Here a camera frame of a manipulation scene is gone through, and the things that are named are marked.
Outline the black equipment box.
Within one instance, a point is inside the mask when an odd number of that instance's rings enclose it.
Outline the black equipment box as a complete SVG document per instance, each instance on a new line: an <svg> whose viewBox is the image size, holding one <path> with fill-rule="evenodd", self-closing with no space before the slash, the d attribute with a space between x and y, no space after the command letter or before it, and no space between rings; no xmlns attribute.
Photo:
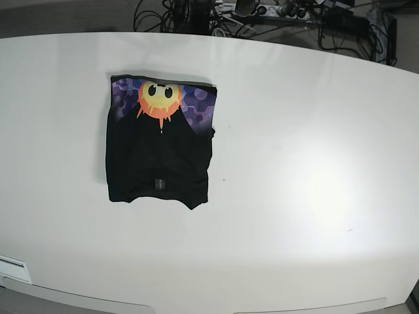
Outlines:
<svg viewBox="0 0 419 314"><path fill-rule="evenodd" d="M323 19L323 26L362 39L367 39L370 33L370 21L360 16L330 14Z"/></svg>

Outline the black table pedestal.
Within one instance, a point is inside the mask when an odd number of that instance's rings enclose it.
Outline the black table pedestal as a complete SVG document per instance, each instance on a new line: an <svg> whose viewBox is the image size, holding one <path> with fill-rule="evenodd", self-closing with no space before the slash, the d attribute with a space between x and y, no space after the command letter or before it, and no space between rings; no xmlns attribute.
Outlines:
<svg viewBox="0 0 419 314"><path fill-rule="evenodd" d="M210 12L214 1L176 0L173 2L173 32L193 35L208 35Z"/></svg>

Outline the white label plate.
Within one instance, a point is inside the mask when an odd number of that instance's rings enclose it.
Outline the white label plate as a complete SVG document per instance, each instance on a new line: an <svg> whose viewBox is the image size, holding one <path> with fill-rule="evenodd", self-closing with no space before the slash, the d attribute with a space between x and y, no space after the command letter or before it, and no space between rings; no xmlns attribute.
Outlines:
<svg viewBox="0 0 419 314"><path fill-rule="evenodd" d="M2 277L32 284L26 263L13 258L0 256L0 274Z"/></svg>

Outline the black T-shirt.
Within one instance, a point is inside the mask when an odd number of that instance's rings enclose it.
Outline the black T-shirt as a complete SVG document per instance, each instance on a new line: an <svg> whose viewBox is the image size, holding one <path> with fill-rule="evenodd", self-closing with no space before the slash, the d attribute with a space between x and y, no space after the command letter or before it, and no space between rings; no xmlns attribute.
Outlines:
<svg viewBox="0 0 419 314"><path fill-rule="evenodd" d="M109 199L208 202L208 168L217 88L135 75L113 75L105 170Z"/></svg>

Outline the white power strip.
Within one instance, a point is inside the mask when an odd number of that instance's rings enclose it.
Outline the white power strip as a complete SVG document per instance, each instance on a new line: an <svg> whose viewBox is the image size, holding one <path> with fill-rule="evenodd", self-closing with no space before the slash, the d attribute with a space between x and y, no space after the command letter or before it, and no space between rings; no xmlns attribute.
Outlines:
<svg viewBox="0 0 419 314"><path fill-rule="evenodd" d="M305 19L308 16L307 10L293 2L285 2L279 6L258 5L255 14L258 16L298 19Z"/></svg>

